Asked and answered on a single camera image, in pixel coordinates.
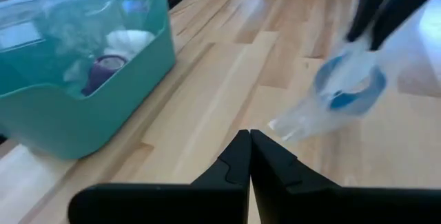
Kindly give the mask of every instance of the wooden table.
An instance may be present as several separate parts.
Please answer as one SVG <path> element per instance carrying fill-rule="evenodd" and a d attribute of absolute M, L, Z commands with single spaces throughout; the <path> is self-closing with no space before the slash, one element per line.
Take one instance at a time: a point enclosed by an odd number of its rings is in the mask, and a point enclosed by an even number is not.
<path fill-rule="evenodd" d="M 189 183 L 239 129 L 277 140 L 266 123 L 305 96 L 356 5 L 182 1 L 170 11 L 176 66 L 103 149 L 60 161 L 2 145 L 0 223 L 66 223 L 72 195 L 99 182 Z M 341 185 L 440 187 L 440 15 L 432 0 L 415 34 L 403 35 L 419 41 L 410 44 L 417 59 L 364 119 L 287 147 Z M 254 198 L 249 222 L 259 222 Z"/>

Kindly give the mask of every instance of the light wood surface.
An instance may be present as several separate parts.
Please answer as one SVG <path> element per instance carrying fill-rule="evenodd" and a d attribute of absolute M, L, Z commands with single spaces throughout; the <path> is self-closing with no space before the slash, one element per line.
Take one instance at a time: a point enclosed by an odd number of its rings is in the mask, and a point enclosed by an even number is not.
<path fill-rule="evenodd" d="M 0 223 L 67 223 L 70 198 L 95 183 L 190 183 L 239 129 L 279 141 L 267 122 L 306 95 L 356 4 L 183 0 L 170 11 L 176 66 L 103 149 L 60 161 L 0 147 Z M 411 37 L 414 60 L 365 118 L 288 149 L 341 185 L 440 187 L 440 16 L 431 0 L 401 32 L 395 49 Z M 254 197 L 249 222 L 259 223 Z"/>

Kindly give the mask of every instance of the teal plastic bin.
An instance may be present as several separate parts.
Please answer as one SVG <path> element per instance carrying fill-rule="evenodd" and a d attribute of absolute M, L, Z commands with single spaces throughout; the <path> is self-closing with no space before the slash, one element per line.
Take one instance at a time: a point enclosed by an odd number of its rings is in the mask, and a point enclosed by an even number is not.
<path fill-rule="evenodd" d="M 81 54 L 57 57 L 53 52 L 56 39 L 0 53 L 0 133 L 63 159 L 88 155 L 110 140 L 175 63 L 167 0 L 149 0 L 147 10 L 129 13 L 122 11 L 127 1 L 145 0 L 114 0 L 90 18 L 108 27 L 101 30 L 103 36 L 122 21 L 125 29 L 147 30 L 156 38 L 90 96 L 75 96 L 65 90 L 62 75 Z M 53 18 L 68 18 L 63 11 L 75 5 L 63 6 Z M 38 18 L 34 21 L 40 30 L 51 28 Z M 69 21 L 81 25 L 81 20 Z M 30 55 L 42 54 L 42 50 L 47 56 Z M 39 68 L 46 59 L 56 62 Z M 23 67 L 20 73 L 15 71 L 17 67 Z"/>

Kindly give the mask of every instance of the clear plastic bag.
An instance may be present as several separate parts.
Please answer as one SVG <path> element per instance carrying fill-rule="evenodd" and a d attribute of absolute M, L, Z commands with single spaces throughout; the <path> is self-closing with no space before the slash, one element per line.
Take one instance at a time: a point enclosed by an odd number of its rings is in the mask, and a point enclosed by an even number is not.
<path fill-rule="evenodd" d="M 0 3 L 0 95 L 41 84 L 91 95 L 162 32 L 146 28 L 152 1 Z"/>
<path fill-rule="evenodd" d="M 343 43 L 317 71 L 307 96 L 269 122 L 283 141 L 299 141 L 336 130 L 368 113 L 387 85 L 412 63 L 418 24 L 417 11 L 383 48 L 368 52 L 369 32 L 353 43 Z"/>

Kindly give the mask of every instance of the plastic bin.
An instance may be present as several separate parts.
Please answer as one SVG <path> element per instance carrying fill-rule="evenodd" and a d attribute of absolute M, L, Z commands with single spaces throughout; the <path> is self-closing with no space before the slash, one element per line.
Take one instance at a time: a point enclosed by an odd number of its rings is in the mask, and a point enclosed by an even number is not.
<path fill-rule="evenodd" d="M 111 27 L 112 17 L 121 11 L 124 1 L 114 1 L 114 6 L 94 18 Z M 131 12 L 123 18 L 127 29 L 148 30 L 156 38 L 90 96 L 68 94 L 59 87 L 63 84 L 59 75 L 41 73 L 41 83 L 27 85 L 12 68 L 0 65 L 0 133 L 64 159 L 88 155 L 109 141 L 175 63 L 167 0 L 150 0 L 148 14 Z M 139 20 L 144 20 L 142 27 Z M 15 50 L 7 59 L 15 59 L 15 66 L 22 63 L 32 74 L 29 63 L 38 61 L 17 57 L 43 49 L 48 51 L 47 59 L 53 59 L 50 51 L 54 45 L 56 41 L 40 42 Z M 70 56 L 59 59 L 59 63 L 67 63 L 76 55 Z"/>

